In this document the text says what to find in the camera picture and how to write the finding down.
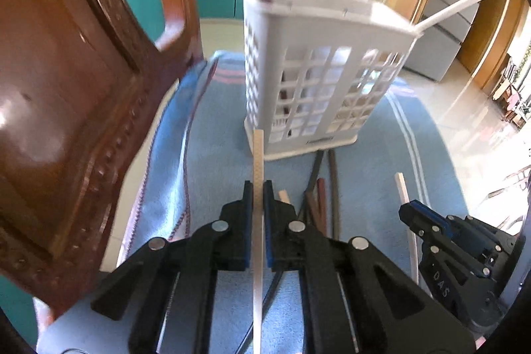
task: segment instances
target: blue rug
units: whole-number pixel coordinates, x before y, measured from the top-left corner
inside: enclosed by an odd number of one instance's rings
[[[244,58],[217,53],[194,67],[172,97],[153,141],[129,253],[149,238],[179,239],[219,216],[241,198],[252,179],[245,118]],[[436,125],[414,92],[397,78],[376,106],[355,144],[336,149],[341,240],[367,237],[404,272],[410,272],[406,227],[398,219],[394,174],[404,173],[410,199],[442,215],[467,209]],[[314,154],[265,163],[275,191],[286,189],[298,209]],[[320,176],[327,185],[328,164]],[[266,286],[272,278],[269,269]],[[233,353],[252,320],[250,272],[218,277],[211,346]],[[296,273],[286,275],[264,324],[264,353],[302,351],[301,299]]]

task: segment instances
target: white plastic basket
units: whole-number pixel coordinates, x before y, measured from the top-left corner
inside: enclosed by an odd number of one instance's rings
[[[245,130],[267,160],[354,143],[421,36],[373,0],[243,1]]]

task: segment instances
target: carved wood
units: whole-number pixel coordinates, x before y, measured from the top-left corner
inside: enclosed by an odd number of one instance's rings
[[[92,285],[125,172],[202,58],[195,0],[153,45],[124,0],[0,0],[0,268],[60,315]]]

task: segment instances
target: white plastic rod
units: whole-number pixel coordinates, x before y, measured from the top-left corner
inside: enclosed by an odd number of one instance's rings
[[[480,1],[482,0],[459,0],[453,3],[452,5],[444,8],[443,10],[439,11],[438,13],[435,13],[433,16],[428,17],[426,20],[423,20],[419,24],[415,25],[415,30],[419,32],[424,32],[429,27],[436,25],[439,22],[442,22],[448,17],[451,17],[459,11],[463,11],[465,8],[468,8],[471,5],[474,5],[475,3]]]
[[[264,291],[264,131],[253,134],[253,218],[251,233],[253,271],[253,352],[262,347],[262,292]]]
[[[291,202],[289,201],[289,197],[288,197],[288,191],[286,191],[285,189],[283,189],[282,191],[278,191],[278,198],[283,203],[291,204]]]
[[[406,181],[402,173],[395,174],[395,181],[397,183],[398,195],[400,195],[400,203],[405,204],[410,202],[410,196],[407,193]],[[418,251],[417,238],[409,228],[407,229],[407,241],[410,246],[410,262],[411,262],[411,279],[418,285]]]

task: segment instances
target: white plastic strip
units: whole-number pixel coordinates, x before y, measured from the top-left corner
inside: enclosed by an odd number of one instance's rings
[[[264,291],[264,131],[253,132],[253,352],[262,347],[262,293]]]
[[[395,181],[397,183],[398,195],[400,196],[400,203],[405,204],[410,202],[410,196],[407,193],[406,181],[402,173],[395,174]],[[418,285],[418,251],[417,239],[415,233],[409,228],[407,229],[407,241],[410,246],[410,262],[411,262],[411,279]]]
[[[288,191],[286,191],[285,189],[283,189],[282,191],[278,191],[278,198],[283,203],[291,204],[291,202],[289,201],[289,197],[288,197]]]
[[[424,192],[423,192],[423,189],[420,183],[417,156],[415,155],[415,152],[413,150],[413,145],[411,143],[410,136],[407,134],[406,127],[404,126],[404,121],[402,117],[400,116],[400,113],[398,112],[398,109],[395,105],[394,100],[391,98],[391,92],[386,92],[385,97],[389,101],[389,105],[391,106],[391,110],[393,111],[393,114],[395,115],[398,127],[400,128],[400,131],[402,131],[402,135],[404,136],[404,142],[406,143],[407,151],[410,154],[411,166],[413,169],[413,176],[415,177],[415,183],[417,185],[418,199],[424,203]]]
[[[428,17],[426,20],[420,22],[419,24],[415,25],[415,30],[418,32],[424,32],[429,27],[432,27],[433,25],[442,22],[448,17],[451,17],[459,11],[463,11],[465,8],[468,8],[480,1],[482,0],[459,0],[453,3],[452,5],[444,8],[443,10],[440,10],[433,16]]]
[[[424,169],[422,168],[422,161],[420,159],[420,152],[418,150],[417,146],[417,139],[415,138],[415,134],[413,133],[413,129],[410,126],[410,122],[407,120],[406,114],[404,113],[404,110],[402,108],[402,105],[400,104],[397,96],[392,92],[387,92],[389,97],[393,100],[396,110],[398,111],[398,115],[400,120],[397,118],[397,121],[401,121],[404,125],[404,128],[406,129],[407,133],[409,134],[409,138],[411,141],[411,147],[413,150],[413,154],[415,156],[416,165],[418,168],[418,179],[420,180],[420,187],[422,188],[422,191],[419,191],[419,199],[422,201],[426,206],[431,207],[431,202],[429,201],[429,195],[428,195],[428,188],[426,186],[426,178],[424,177]]]

